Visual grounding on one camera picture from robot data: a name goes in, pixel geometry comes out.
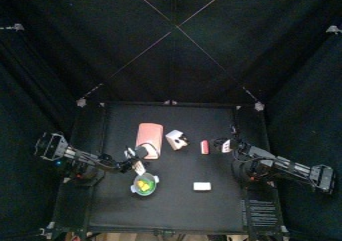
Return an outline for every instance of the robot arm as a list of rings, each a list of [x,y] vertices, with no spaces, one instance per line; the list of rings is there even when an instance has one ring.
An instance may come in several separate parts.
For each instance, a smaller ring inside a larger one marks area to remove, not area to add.
[[[226,152],[234,153],[233,170],[241,181],[272,181],[281,177],[310,185],[313,190],[333,193],[336,172],[332,167],[305,166],[237,139],[228,140],[225,147]]]
[[[147,150],[145,147],[139,147],[137,151],[127,148],[125,152],[127,160],[118,162],[107,154],[97,156],[89,152],[75,149],[70,146],[63,135],[58,133],[45,133],[43,137],[37,143],[35,148],[35,155],[49,161],[58,161],[62,158],[67,158],[74,161],[74,163],[93,166],[105,171],[119,171],[122,173],[135,169],[138,166],[143,168],[141,158],[147,155]]]

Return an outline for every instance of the cable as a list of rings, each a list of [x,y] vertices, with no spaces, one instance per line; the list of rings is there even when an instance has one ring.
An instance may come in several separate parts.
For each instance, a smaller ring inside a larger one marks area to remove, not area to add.
[[[158,157],[161,156],[161,153],[158,152],[158,149],[156,148],[156,146],[154,146],[154,144],[153,144],[153,143],[150,143],[150,142],[145,142],[145,143],[139,144],[137,147],[142,147],[143,145],[150,145],[150,146],[154,148],[154,150],[156,150],[156,152],[157,152]]]

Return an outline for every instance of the white block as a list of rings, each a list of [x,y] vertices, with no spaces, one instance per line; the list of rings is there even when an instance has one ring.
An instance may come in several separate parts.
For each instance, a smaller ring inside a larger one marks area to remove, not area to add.
[[[197,190],[197,191],[212,190],[212,183],[210,182],[194,182],[194,190]]]

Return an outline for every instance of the black table surface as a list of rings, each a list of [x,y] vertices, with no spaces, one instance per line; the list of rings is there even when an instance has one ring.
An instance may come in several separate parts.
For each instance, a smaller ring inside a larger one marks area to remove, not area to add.
[[[232,154],[201,154],[201,141],[230,136],[234,107],[166,107],[109,105],[103,152],[125,160],[141,123],[164,125],[185,133],[190,145],[174,151],[164,137],[158,160],[147,171],[161,179],[156,192],[131,193],[135,172],[107,174],[94,192],[91,229],[242,232],[241,188],[232,174]],[[212,191],[197,192],[194,182],[210,182]]]

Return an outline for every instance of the red and white object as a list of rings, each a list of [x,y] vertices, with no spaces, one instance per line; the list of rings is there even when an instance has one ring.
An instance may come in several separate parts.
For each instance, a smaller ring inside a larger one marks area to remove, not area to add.
[[[145,159],[158,159],[161,156],[164,139],[164,126],[154,123],[142,123],[139,125],[138,136],[137,136],[137,147],[145,146],[149,155]]]
[[[201,142],[201,153],[204,155],[209,154],[209,141],[208,140]]]

